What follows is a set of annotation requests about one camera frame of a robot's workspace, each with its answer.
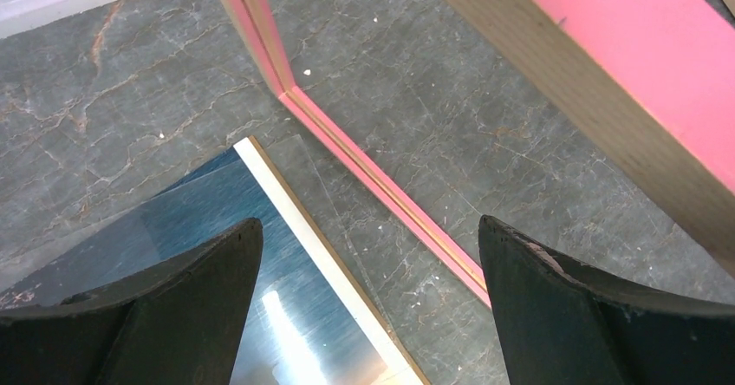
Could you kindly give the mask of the ocean landscape photo print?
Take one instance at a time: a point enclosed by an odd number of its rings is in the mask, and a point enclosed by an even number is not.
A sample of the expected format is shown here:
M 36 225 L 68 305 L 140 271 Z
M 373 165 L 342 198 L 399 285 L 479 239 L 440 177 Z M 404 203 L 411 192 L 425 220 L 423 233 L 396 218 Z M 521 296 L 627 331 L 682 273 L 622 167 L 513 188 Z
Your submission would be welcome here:
M 423 384 L 253 138 L 1 295 L 4 384 Z

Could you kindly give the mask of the pink wooden picture frame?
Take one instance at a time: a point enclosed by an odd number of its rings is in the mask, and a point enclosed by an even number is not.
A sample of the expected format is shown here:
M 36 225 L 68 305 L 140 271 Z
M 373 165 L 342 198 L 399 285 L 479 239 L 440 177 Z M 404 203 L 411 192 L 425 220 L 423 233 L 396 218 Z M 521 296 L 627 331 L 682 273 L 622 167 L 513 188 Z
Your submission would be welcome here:
M 481 301 L 477 261 L 406 194 L 413 149 L 489 160 L 487 188 L 502 214 L 528 206 L 511 192 L 517 158 L 537 155 L 552 105 L 569 121 L 565 144 L 590 142 L 619 167 L 718 268 L 734 272 L 734 28 L 705 0 L 381 0 L 365 7 L 314 0 L 358 43 L 371 83 L 333 86 L 348 97 L 322 109 L 298 84 L 269 0 L 221 0 L 275 97 Z

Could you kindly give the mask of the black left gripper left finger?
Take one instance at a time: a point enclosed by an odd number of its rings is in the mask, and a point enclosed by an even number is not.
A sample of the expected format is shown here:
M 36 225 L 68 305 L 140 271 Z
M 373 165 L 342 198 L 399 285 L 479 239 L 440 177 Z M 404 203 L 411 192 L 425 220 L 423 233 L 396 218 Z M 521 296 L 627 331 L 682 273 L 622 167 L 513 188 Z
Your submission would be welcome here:
M 4 384 L 226 384 L 263 251 L 245 219 L 189 251 L 52 305 L 1 313 Z

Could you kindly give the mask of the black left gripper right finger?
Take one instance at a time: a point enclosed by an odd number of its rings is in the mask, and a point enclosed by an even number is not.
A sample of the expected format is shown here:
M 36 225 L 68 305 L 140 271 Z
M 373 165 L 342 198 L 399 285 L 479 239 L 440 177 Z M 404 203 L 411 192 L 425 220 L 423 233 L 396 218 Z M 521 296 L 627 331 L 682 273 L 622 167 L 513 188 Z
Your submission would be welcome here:
M 617 277 L 489 215 L 478 249 L 511 383 L 733 383 L 730 304 Z

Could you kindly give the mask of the clear acrylic sheet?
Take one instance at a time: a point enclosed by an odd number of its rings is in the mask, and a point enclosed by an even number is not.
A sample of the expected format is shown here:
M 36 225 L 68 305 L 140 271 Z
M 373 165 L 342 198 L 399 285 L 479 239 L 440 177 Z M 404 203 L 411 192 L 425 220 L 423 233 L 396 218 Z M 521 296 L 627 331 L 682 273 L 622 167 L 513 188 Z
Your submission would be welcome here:
M 335 212 L 302 143 L 279 142 L 264 150 L 313 218 Z M 117 216 L 70 250 L 5 290 L 5 308 L 52 304 L 173 258 L 246 218 L 263 225 L 272 214 L 235 147 L 208 161 L 144 203 Z M 274 339 L 264 336 L 251 308 L 231 376 L 234 384 L 279 384 Z

